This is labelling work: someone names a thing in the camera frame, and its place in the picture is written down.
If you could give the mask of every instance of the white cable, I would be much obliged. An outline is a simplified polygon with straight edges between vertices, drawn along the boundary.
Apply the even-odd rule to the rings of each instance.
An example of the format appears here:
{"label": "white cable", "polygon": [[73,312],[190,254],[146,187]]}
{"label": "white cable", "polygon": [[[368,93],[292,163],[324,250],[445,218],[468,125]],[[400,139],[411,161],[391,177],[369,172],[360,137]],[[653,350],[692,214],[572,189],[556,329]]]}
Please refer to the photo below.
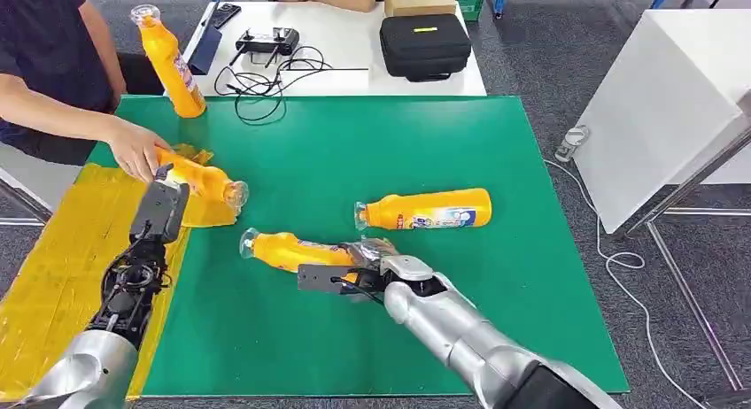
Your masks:
{"label": "white cable", "polygon": [[[695,405],[697,405],[701,409],[707,409],[707,407],[705,405],[702,405],[701,403],[699,403],[699,401],[696,400],[695,398],[693,398],[693,396],[691,396],[690,394],[688,394],[688,392],[686,392],[686,390],[683,390],[681,388],[681,386],[679,386],[677,384],[677,382],[675,382],[673,380],[673,378],[670,377],[670,375],[667,373],[667,371],[665,371],[665,368],[662,367],[662,362],[660,361],[660,357],[657,356],[657,350],[654,349],[654,342],[652,341],[652,331],[651,331],[651,328],[650,328],[650,318],[651,318],[651,316],[649,314],[649,310],[647,310],[646,306],[641,301],[639,301],[636,297],[634,297],[634,295],[631,294],[631,292],[628,291],[626,289],[626,287],[620,281],[618,281],[618,278],[616,278],[616,276],[613,274],[613,270],[611,270],[611,264],[612,263],[615,263],[615,264],[617,264],[617,265],[619,265],[621,267],[625,267],[625,268],[631,269],[631,270],[642,269],[646,265],[646,263],[644,261],[644,258],[641,257],[639,254],[637,254],[635,252],[630,252],[630,251],[617,252],[617,253],[615,253],[615,254],[613,254],[611,256],[605,255],[605,253],[602,252],[602,248],[600,246],[600,242],[601,242],[601,238],[600,238],[600,224],[601,224],[600,214],[594,208],[594,204],[587,197],[586,191],[585,191],[584,186],[582,185],[582,182],[579,179],[577,179],[577,177],[574,174],[572,174],[569,170],[566,170],[566,168],[564,168],[563,166],[559,166],[558,164],[554,163],[553,161],[549,161],[547,159],[543,159],[543,161],[545,161],[546,164],[548,164],[550,166],[557,167],[558,169],[560,169],[561,171],[563,171],[565,174],[567,174],[571,179],[573,179],[577,183],[577,185],[579,187],[579,191],[581,191],[582,197],[584,198],[586,204],[589,205],[589,208],[591,208],[592,212],[594,212],[594,214],[597,216],[597,227],[596,227],[597,228],[597,252],[598,252],[598,254],[600,254],[600,257],[602,257],[602,258],[605,259],[605,270],[608,271],[608,274],[610,275],[611,278],[613,278],[613,281],[615,281],[616,284],[619,287],[621,287],[621,289],[623,290],[623,292],[625,292],[626,295],[629,296],[629,298],[631,300],[633,300],[633,302],[636,303],[639,307],[641,307],[641,310],[644,311],[644,314],[646,315],[646,341],[649,343],[649,349],[652,351],[652,355],[654,356],[654,361],[657,362],[657,367],[660,368],[660,372],[662,372],[662,376],[664,376],[665,379],[667,379],[673,385],[673,387],[676,388],[676,390],[680,391],[684,396],[686,396],[689,400],[691,400],[692,403],[694,403]],[[629,263],[627,263],[625,261],[619,260],[619,258],[622,258],[622,257],[632,257],[632,258],[638,260],[639,263],[638,264],[629,264]]]}

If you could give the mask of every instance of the silver robotic arm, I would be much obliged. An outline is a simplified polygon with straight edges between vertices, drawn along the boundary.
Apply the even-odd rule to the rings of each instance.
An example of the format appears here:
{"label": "silver robotic arm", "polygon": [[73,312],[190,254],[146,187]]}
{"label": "silver robotic arm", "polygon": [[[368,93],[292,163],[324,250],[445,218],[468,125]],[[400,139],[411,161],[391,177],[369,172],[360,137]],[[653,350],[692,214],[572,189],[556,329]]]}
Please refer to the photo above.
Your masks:
{"label": "silver robotic arm", "polygon": [[[491,408],[616,409],[608,394],[564,363],[545,359],[501,334],[442,274],[411,256],[387,256],[381,272],[403,281],[383,293],[386,311],[409,329]],[[445,290],[421,297],[412,283]]]}
{"label": "silver robotic arm", "polygon": [[[379,239],[345,248],[356,267],[303,265],[298,287],[368,292],[454,371],[484,408],[621,409],[573,367],[543,358],[501,334],[444,275],[421,260],[399,255]],[[356,283],[341,279],[351,273],[360,274]]]}
{"label": "silver robotic arm", "polygon": [[102,305],[57,363],[14,408],[121,409],[151,316],[167,284],[165,244],[177,238],[188,185],[149,185],[130,229],[130,242],[102,278]]}

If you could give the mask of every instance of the black case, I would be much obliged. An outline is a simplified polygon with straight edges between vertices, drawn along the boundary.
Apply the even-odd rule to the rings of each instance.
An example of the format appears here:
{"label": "black case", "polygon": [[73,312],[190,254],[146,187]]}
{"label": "black case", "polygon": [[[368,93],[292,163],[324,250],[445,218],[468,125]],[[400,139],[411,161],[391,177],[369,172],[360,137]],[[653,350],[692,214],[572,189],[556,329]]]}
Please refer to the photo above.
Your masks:
{"label": "black case", "polygon": [[440,81],[467,66],[472,43],[451,14],[390,17],[381,25],[386,69],[410,81]]}

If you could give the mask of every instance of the bottle cap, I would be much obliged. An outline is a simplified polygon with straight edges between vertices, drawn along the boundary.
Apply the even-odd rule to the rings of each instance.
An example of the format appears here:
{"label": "bottle cap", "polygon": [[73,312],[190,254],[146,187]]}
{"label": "bottle cap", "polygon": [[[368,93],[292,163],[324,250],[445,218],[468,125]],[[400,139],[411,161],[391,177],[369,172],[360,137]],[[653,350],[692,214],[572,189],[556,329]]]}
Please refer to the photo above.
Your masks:
{"label": "bottle cap", "polygon": [[253,245],[260,232],[255,228],[249,228],[240,236],[240,257],[249,259],[253,257]]}
{"label": "bottle cap", "polygon": [[233,181],[224,188],[224,202],[240,213],[245,203],[248,202],[248,184],[244,181]]}
{"label": "bottle cap", "polygon": [[139,27],[151,27],[160,17],[159,8],[153,4],[139,4],[130,11],[130,19]]}
{"label": "bottle cap", "polygon": [[369,226],[367,205],[363,203],[354,203],[354,226],[357,230],[362,230]]}

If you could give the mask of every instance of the yellow mat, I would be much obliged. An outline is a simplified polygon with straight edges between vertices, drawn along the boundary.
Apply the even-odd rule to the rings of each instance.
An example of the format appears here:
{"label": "yellow mat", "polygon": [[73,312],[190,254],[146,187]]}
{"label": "yellow mat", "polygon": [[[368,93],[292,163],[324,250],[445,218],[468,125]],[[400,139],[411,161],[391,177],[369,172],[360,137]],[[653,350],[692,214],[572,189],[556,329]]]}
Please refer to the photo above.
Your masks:
{"label": "yellow mat", "polygon": [[[211,154],[194,154],[205,163]],[[120,169],[86,165],[27,256],[0,305],[0,401],[17,401],[54,364],[99,308],[104,270],[128,246],[128,231],[145,186]],[[183,226],[235,222],[225,204],[191,196]],[[167,272],[177,281],[190,235],[167,246]],[[154,300],[128,395],[141,394],[174,287]]]}

